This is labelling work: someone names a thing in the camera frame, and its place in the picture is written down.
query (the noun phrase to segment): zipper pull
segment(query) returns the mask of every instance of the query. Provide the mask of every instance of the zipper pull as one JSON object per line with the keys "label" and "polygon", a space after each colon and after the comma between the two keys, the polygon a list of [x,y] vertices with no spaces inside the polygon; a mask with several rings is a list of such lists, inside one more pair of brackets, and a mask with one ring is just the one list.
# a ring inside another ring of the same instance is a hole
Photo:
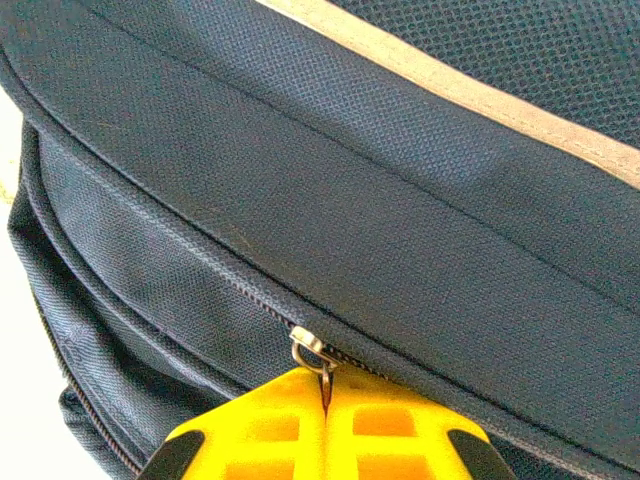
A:
{"label": "zipper pull", "polygon": [[[325,417],[329,410],[329,404],[331,403],[331,391],[333,388],[333,371],[338,365],[340,360],[329,355],[326,351],[326,344],[316,337],[309,330],[300,326],[293,327],[289,338],[293,340],[291,346],[291,354],[299,365],[308,368],[314,373],[320,375],[320,392],[322,394],[322,408],[324,409]],[[300,352],[300,347],[304,347],[309,352],[320,358],[320,366],[310,364]]]}

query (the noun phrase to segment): white background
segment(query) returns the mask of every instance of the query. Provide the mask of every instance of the white background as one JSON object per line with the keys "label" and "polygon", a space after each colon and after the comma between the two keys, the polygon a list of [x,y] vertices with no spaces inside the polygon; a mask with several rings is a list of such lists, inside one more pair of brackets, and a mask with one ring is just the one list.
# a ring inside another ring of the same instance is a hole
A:
{"label": "white background", "polygon": [[2,476],[109,478],[62,421],[66,386],[40,324],[22,266],[7,235],[15,195],[22,117],[0,89],[0,452]]}

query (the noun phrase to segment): zipper teeth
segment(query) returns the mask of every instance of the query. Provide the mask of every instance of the zipper teeth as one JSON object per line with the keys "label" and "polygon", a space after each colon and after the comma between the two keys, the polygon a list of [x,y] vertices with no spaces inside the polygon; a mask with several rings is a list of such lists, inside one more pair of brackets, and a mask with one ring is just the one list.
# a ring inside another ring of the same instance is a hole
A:
{"label": "zipper teeth", "polygon": [[42,311],[42,308],[40,307],[40,303],[38,302],[37,299],[35,299],[35,300],[36,300],[36,302],[35,302],[36,303],[36,307],[38,308],[38,313],[40,314],[40,321],[42,322],[42,325],[44,326],[44,330],[45,330],[45,332],[47,334],[47,338],[49,339],[49,342],[51,343],[51,346],[53,347],[53,353],[54,353],[54,355],[56,357],[58,365],[60,366],[60,369],[62,370],[63,376],[65,377],[67,382],[69,382],[69,386],[71,387],[71,389],[74,391],[74,393],[78,397],[78,400],[80,401],[80,404],[82,405],[82,408],[84,408],[84,410],[89,415],[89,418],[91,419],[91,423],[93,423],[93,426],[96,428],[98,433],[100,433],[102,438],[104,438],[105,442],[107,442],[107,445],[109,446],[111,451],[113,451],[113,453],[116,455],[116,457],[118,457],[118,459],[129,470],[131,470],[134,475],[138,476],[142,470],[131,459],[129,454],[127,452],[125,452],[124,449],[118,444],[116,439],[113,438],[113,436],[109,433],[109,431],[107,430],[106,425],[102,422],[102,420],[98,416],[98,413],[95,411],[95,409],[91,405],[91,402],[89,401],[89,399],[87,398],[86,394],[82,390],[82,387],[80,387],[80,385],[78,384],[77,380],[75,379],[75,377],[71,373],[71,369],[69,368],[69,366],[67,365],[67,362],[65,361],[64,357],[62,356],[62,352],[60,351],[60,348],[58,347],[58,345],[57,345],[57,343],[55,341],[55,338],[53,337],[53,332],[51,331],[51,328],[49,327],[49,324],[47,323],[47,321],[44,318],[44,312]]}
{"label": "zipper teeth", "polygon": [[[235,288],[243,296],[245,296],[246,298],[251,300],[259,308],[261,308],[262,310],[267,312],[269,315],[271,315],[273,318],[275,318],[280,323],[282,323],[289,330],[292,330],[293,327],[298,326],[297,323],[292,322],[291,320],[289,320],[288,318],[286,318],[282,314],[276,312],[272,307],[270,307],[269,305],[264,303],[262,300],[257,298],[253,293],[249,292],[247,289],[241,287],[240,285],[238,285],[237,283],[234,283],[232,281],[229,281],[229,284],[231,286],[233,286],[233,288]],[[364,370],[365,372],[369,372],[369,373],[371,373],[373,375],[376,375],[378,377],[384,378],[385,380],[389,380],[389,377],[387,375],[385,375],[384,373],[380,373],[380,372],[374,370],[373,368],[371,368],[371,367],[365,365],[364,363],[362,363],[360,360],[356,360],[352,356],[341,352],[340,350],[338,350],[336,347],[334,347],[332,345],[326,345],[324,350],[327,351],[328,353],[330,353],[331,355],[333,355],[334,357],[336,357],[338,360],[340,360],[343,363],[348,363],[350,365],[353,365],[354,367],[357,367],[357,368],[359,368],[361,370]]]}

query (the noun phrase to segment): yellow zipper pull tab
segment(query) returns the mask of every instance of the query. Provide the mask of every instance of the yellow zipper pull tab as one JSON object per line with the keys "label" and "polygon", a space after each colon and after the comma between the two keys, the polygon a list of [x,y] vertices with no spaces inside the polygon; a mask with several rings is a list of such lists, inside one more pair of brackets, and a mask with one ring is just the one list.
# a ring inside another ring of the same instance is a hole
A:
{"label": "yellow zipper pull tab", "polygon": [[[308,368],[320,376],[320,392],[322,394],[322,408],[325,417],[331,403],[331,392],[333,389],[333,371],[340,365],[340,361],[332,357],[326,352],[326,344],[316,337],[309,330],[296,326],[291,330],[289,338],[293,340],[291,354],[299,365]],[[310,364],[300,351],[300,347],[304,347],[320,359],[320,366]]]}

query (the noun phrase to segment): backpack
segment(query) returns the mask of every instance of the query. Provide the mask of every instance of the backpack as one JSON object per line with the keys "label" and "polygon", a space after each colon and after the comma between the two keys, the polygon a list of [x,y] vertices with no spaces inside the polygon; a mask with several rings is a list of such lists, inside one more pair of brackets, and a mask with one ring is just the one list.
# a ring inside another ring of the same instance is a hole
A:
{"label": "backpack", "polygon": [[478,422],[519,479],[639,478],[639,18],[3,2],[9,229],[78,440],[134,478],[293,368],[299,325]]}

